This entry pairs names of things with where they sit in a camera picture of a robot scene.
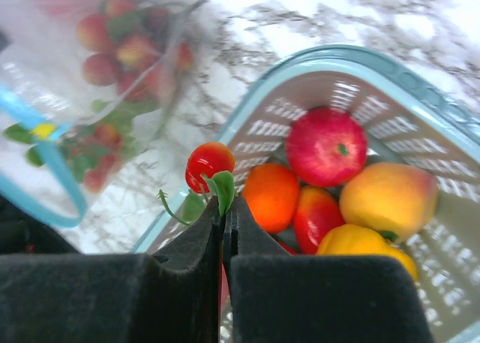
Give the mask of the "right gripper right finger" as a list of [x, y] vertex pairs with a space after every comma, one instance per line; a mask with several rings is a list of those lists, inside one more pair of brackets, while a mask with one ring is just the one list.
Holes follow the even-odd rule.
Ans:
[[223, 261], [236, 342], [431, 342], [410, 274], [390, 257], [292, 255], [237, 197]]

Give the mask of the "red toy strawberries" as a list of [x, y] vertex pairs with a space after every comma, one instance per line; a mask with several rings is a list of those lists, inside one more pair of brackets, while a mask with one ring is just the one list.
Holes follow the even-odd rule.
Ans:
[[76, 26], [90, 51], [83, 79], [113, 90], [95, 98], [62, 153], [76, 181], [98, 194], [163, 127], [179, 81], [194, 62], [184, 24], [194, 6], [148, 0], [106, 0]]

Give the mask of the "blue plastic strip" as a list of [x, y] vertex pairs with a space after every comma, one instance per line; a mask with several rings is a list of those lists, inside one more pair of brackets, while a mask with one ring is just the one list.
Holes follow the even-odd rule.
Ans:
[[[99, 195], [76, 181], [62, 145], [92, 113], [92, 101], [113, 94], [83, 79], [90, 51], [77, 40], [79, 21], [105, 1], [1, 0], [1, 195], [54, 227], [77, 226]], [[195, 7], [184, 24], [194, 53], [198, 10], [208, 0], [148, 1]], [[165, 123], [190, 70], [181, 76]]]

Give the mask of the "light blue plastic basket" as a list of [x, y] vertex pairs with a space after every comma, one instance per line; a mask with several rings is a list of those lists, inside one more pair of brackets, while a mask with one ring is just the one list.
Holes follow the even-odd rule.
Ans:
[[141, 342], [479, 340], [479, 121], [403, 65], [284, 59], [185, 180]]

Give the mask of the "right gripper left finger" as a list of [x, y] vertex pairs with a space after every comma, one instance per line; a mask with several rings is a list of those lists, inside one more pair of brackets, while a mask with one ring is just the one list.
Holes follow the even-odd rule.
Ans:
[[212, 200], [154, 254], [87, 255], [1, 201], [3, 342], [216, 342], [222, 220]]

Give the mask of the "pink toy peach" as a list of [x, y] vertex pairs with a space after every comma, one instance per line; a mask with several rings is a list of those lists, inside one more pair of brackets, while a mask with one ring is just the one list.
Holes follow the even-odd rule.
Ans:
[[345, 222], [368, 227], [400, 244], [432, 220], [439, 193], [437, 178], [428, 171], [379, 162], [343, 187], [339, 205]]

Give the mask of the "yellow toy pepper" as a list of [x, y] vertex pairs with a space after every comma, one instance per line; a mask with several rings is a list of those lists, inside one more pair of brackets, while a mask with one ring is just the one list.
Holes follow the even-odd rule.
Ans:
[[382, 255], [398, 260], [414, 281], [418, 272], [413, 259], [376, 231], [354, 224], [343, 224], [330, 230], [322, 239], [316, 255]]

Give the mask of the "orange toy tangerine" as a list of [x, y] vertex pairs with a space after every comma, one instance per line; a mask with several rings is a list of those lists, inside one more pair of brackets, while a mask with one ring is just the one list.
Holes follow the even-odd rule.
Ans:
[[299, 192], [299, 180], [290, 168], [265, 163], [250, 171], [241, 195], [258, 225], [275, 234], [290, 225]]

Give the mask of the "red yellow toy mango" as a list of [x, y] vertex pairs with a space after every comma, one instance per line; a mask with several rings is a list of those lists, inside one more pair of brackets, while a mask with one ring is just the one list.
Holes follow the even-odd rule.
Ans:
[[338, 202], [325, 189], [301, 188], [292, 219], [296, 242], [302, 253], [316, 254], [324, 236], [344, 224]]

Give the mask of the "red toy cherries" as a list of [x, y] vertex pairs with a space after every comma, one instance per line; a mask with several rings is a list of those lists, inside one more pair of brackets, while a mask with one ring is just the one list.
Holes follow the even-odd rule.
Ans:
[[212, 197], [217, 198], [220, 215], [225, 215], [236, 195], [233, 170], [235, 159], [230, 149], [216, 141], [198, 146], [187, 160], [185, 181], [188, 194], [180, 215], [175, 214], [168, 205], [167, 195], [159, 191], [157, 198], [170, 217], [189, 226], [203, 213]]

